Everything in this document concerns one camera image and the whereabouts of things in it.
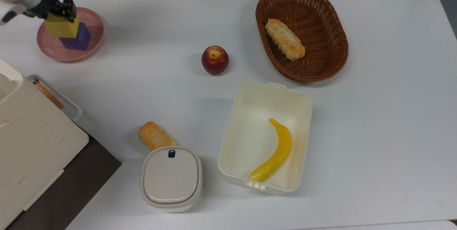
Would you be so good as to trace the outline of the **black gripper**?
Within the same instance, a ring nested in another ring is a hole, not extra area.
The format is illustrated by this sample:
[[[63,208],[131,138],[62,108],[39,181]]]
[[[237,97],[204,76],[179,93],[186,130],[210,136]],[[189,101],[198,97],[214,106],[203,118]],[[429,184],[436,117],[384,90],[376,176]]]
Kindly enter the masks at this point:
[[[77,7],[73,0],[41,0],[38,5],[31,9],[26,9],[24,15],[29,18],[44,19],[47,14],[56,17],[64,17],[70,23],[74,23],[77,17]]]

